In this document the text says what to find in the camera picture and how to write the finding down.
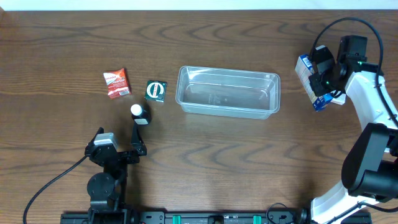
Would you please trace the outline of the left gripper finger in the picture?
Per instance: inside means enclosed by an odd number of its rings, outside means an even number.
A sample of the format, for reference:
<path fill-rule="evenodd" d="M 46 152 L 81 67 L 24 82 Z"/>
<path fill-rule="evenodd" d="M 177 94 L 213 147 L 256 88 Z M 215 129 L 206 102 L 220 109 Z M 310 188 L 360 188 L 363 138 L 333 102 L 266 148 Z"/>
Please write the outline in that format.
<path fill-rule="evenodd" d="M 93 146 L 94 145 L 94 141 L 95 138 L 97 137 L 97 135 L 99 134 L 103 134 L 104 133 L 104 129 L 102 127 L 99 127 L 96 134 L 94 135 L 94 137 L 92 138 L 92 140 L 88 143 L 89 146 Z"/>
<path fill-rule="evenodd" d="M 141 138 L 141 135 L 139 133 L 139 125 L 136 122 L 134 122 L 132 127 L 130 145 L 132 146 L 132 149 L 136 151 L 138 156 L 147 155 L 147 148 L 144 141 Z"/>

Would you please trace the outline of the white green medicine box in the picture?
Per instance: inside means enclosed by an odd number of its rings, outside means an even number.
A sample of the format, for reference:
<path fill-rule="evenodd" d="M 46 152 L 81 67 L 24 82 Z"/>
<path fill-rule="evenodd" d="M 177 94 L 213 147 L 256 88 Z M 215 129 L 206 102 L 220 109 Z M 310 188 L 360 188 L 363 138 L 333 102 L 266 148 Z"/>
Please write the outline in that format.
<path fill-rule="evenodd" d="M 346 101 L 346 95 L 345 94 L 342 94 L 339 97 L 333 98 L 331 100 L 332 103 L 337 104 L 337 105 L 343 105 L 343 104 L 345 104 L 345 101 Z"/>

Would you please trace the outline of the dark bottle white cap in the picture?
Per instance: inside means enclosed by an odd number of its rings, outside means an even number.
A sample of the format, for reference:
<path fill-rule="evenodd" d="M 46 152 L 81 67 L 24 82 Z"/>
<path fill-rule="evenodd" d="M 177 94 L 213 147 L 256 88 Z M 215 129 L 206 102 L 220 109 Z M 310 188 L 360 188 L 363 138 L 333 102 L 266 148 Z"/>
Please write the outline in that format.
<path fill-rule="evenodd" d="M 130 111 L 132 119 L 138 125 L 148 125 L 152 120 L 150 112 L 139 104 L 132 105 Z"/>

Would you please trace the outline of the blue fever patch box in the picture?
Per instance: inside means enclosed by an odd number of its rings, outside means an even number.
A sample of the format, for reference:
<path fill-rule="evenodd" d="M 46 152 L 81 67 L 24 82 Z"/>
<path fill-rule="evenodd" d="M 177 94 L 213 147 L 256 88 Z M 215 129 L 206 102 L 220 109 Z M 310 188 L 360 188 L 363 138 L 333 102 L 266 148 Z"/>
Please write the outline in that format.
<path fill-rule="evenodd" d="M 316 96 L 310 86 L 309 76 L 313 75 L 313 66 L 308 59 L 307 54 L 303 54 L 298 57 L 297 64 L 295 66 L 295 72 L 300 79 L 315 111 L 324 110 L 328 104 L 332 101 L 332 97 L 329 93 L 323 96 Z"/>

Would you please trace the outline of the red white medicine sachet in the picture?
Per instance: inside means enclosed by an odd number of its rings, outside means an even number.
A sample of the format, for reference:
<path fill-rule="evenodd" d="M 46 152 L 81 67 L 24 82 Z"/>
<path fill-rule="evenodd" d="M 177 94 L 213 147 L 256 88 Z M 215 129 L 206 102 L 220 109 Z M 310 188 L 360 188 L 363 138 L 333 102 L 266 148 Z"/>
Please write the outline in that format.
<path fill-rule="evenodd" d="M 131 94 L 131 88 L 129 86 L 125 68 L 111 72 L 104 72 L 103 76 L 108 88 L 108 96 L 111 99 Z"/>

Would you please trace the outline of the dark green round-logo box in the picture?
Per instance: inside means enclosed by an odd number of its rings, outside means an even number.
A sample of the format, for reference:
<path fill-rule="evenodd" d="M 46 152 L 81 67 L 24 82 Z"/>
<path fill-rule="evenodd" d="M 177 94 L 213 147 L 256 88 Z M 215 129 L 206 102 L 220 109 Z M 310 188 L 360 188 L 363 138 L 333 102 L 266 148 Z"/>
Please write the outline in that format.
<path fill-rule="evenodd" d="M 167 91 L 167 82 L 149 80 L 147 82 L 145 99 L 163 103 Z"/>

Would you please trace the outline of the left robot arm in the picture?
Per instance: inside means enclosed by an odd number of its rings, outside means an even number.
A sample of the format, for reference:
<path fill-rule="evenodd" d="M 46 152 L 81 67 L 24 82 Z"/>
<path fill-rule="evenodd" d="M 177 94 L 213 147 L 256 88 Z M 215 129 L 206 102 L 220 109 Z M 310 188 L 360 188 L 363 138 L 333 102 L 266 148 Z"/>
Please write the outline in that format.
<path fill-rule="evenodd" d="M 137 164 L 147 148 L 139 134 L 139 125 L 133 124 L 131 149 L 118 151 L 118 143 L 113 133 L 99 128 L 94 138 L 85 148 L 85 155 L 103 171 L 95 174 L 87 184 L 90 207 L 96 212 L 118 211 L 125 205 L 127 167 Z"/>

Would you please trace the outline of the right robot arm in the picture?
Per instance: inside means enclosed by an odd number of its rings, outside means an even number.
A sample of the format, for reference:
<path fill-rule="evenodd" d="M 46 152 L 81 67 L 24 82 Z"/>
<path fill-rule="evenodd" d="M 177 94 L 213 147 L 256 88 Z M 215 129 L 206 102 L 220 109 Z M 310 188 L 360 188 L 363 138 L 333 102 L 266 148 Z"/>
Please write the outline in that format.
<path fill-rule="evenodd" d="M 314 198 L 298 217 L 298 223 L 370 223 L 358 210 L 379 210 L 379 203 L 397 198 L 397 162 L 385 161 L 384 153 L 397 157 L 397 110 L 389 97 L 378 65 L 368 63 L 367 38 L 341 38 L 338 55 L 321 45 L 311 55 L 298 57 L 296 74 L 316 110 L 329 103 L 334 91 L 354 104 L 362 133 L 346 156 L 340 181 Z"/>

